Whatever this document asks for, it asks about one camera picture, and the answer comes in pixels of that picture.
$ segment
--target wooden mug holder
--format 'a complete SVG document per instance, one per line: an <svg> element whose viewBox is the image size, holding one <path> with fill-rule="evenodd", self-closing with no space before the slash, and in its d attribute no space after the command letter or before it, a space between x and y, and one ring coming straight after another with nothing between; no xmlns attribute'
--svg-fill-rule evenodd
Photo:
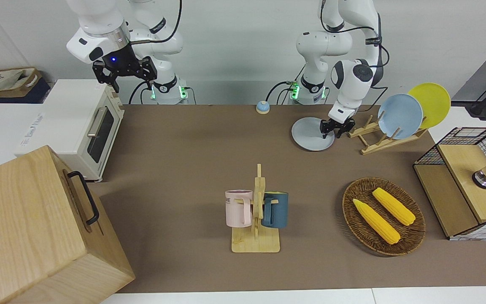
<svg viewBox="0 0 486 304"><path fill-rule="evenodd" d="M428 129L419 129L416 133L414 133L410 137L407 137L407 138L404 138L404 139L401 139L401 140L395 140L395 139L393 139L393 137L395 137L395 135L397 135L397 133L399 133L399 131L401 130L400 127L397 128L395 130L395 132L393 133L393 135L390 136L390 137L387 136L385 133L383 133L382 130L380 130L380 126L378 125L378 122L380 121L380 119L382 119L384 113L385 113L385 111L382 111L382 113L380 113L380 116L378 116L378 119L374 122L370 122L373 119L373 116L370 115L369 119L367 119L367 122L365 123L365 125L363 127L357 128L357 129L351 131L350 133L348 133L348 137L350 137L350 138L358 137L359 140L361 140L361 142L365 145L365 148L363 148L361 150L361 154L366 155L366 154L370 154L372 152L378 152L380 150L385 150L387 148L398 146L399 144L405 144L407 142L417 140L422 135L424 135L428 130ZM368 142L365 140L365 138L363 138L363 135L369 134L369 133L374 133L374 132L382 133L382 137L375 144L368 144Z"/></svg>
<svg viewBox="0 0 486 304"><path fill-rule="evenodd" d="M266 192L266 178L262 177L262 164L258 164L257 177L254 178L254 192L252 201L252 224L250 227L232 228L232 252L279 252L280 239L277 228L264 227L264 193Z"/></svg>

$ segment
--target plate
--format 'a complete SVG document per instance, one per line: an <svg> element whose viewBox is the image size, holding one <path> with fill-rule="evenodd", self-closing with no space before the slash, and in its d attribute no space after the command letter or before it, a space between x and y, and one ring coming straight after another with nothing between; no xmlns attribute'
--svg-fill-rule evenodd
<svg viewBox="0 0 486 304"><path fill-rule="evenodd" d="M372 191L381 187L389 194L397 198L403 205L415 215L412 225L401 224L374 198ZM361 200L371 206L401 235L397 244L390 245L370 227L370 225L359 214L353 203L353 198ZM417 249L425 238L425 219L415 200L408 195L401 187L385 179L365 177L358 179L348 186L343 195L343 214L355 237L365 246L387 256L408 254Z"/></svg>
<svg viewBox="0 0 486 304"><path fill-rule="evenodd" d="M425 120L420 128L427 129L441 123L451 108L451 98L444 87L437 83L422 83L408 92L417 99L423 109Z"/></svg>
<svg viewBox="0 0 486 304"><path fill-rule="evenodd" d="M320 132L321 119L304 117L292 125L292 137L296 144L309 151L322 151L331 147L335 140L335 133L330 132L326 138Z"/></svg>
<svg viewBox="0 0 486 304"><path fill-rule="evenodd" d="M392 137L397 128L400 131L393 137L402 140L417 132L423 120L423 110L419 102L411 95L396 94L387 98L378 110L378 117L385 111L378 121L380 130L388 137Z"/></svg>

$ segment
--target brown mat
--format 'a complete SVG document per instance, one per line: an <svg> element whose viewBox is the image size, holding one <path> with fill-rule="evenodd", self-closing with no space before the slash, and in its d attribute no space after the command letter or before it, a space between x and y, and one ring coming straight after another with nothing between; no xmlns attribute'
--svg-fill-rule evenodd
<svg viewBox="0 0 486 304"><path fill-rule="evenodd" d="M486 285L486 242L446 240L413 171L431 137L366 156L346 136L325 152L296 146L292 124L329 109L128 106L105 181L91 185L136 273L120 292ZM251 189L257 163L268 190L289 192L289 225L280 253L234 254L224 191ZM419 204L427 235L413 253L378 257L347 229L343 192L365 176L389 179Z"/></svg>

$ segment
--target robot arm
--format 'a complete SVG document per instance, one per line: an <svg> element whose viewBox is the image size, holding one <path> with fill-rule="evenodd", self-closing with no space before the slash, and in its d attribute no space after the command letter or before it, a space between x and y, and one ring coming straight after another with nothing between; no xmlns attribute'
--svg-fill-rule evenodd
<svg viewBox="0 0 486 304"><path fill-rule="evenodd" d="M165 41L163 43L133 44L137 58L151 56L157 68L157 78L150 81L154 103L178 104L186 98L185 81L174 71L166 55L178 54L183 50L183 37L167 22L153 0L130 0L137 21L145 29L131 32L132 42Z"/></svg>
<svg viewBox="0 0 486 304"><path fill-rule="evenodd" d="M344 0L339 2L339 14L365 34L366 58L340 60L333 69L337 75L334 83L339 89L337 100L329 111L329 121L322 121L320 131L324 138L334 129L336 136L349 131L355 125L355 115L361 102L373 85L383 76L380 44L381 22L372 0Z"/></svg>
<svg viewBox="0 0 486 304"><path fill-rule="evenodd" d="M100 83L119 92L118 76L135 76L147 83L156 79L150 57L136 58L130 33L115 0L67 0L78 15L80 28L67 43L67 50L84 63L93 63Z"/></svg>
<svg viewBox="0 0 486 304"><path fill-rule="evenodd" d="M318 17L323 16L330 29L340 29L344 20L339 15L338 0L329 0L320 6ZM322 98L324 83L329 70L323 56L347 54L352 45L349 33L326 31L305 32L297 39L297 51L305 58L305 69L297 80L297 93L293 99L300 104L316 104Z"/></svg>
<svg viewBox="0 0 486 304"><path fill-rule="evenodd" d="M146 81L149 89L157 88L153 96L169 103L181 101L183 83L164 55L181 52L183 39L155 8L154 0L129 0L135 18L145 27L132 32L116 0L66 1L80 23L67 49L82 62L93 63L100 83L112 85L118 92L116 77L135 76Z"/></svg>

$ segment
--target oven door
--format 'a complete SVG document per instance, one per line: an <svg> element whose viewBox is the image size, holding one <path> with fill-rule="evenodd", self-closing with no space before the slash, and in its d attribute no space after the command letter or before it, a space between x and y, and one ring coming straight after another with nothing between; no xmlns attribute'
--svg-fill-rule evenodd
<svg viewBox="0 0 486 304"><path fill-rule="evenodd" d="M85 152L89 167L94 169L100 179L106 158L112 148L114 137L119 128L120 118L110 102L97 109L93 123L87 132Z"/></svg>

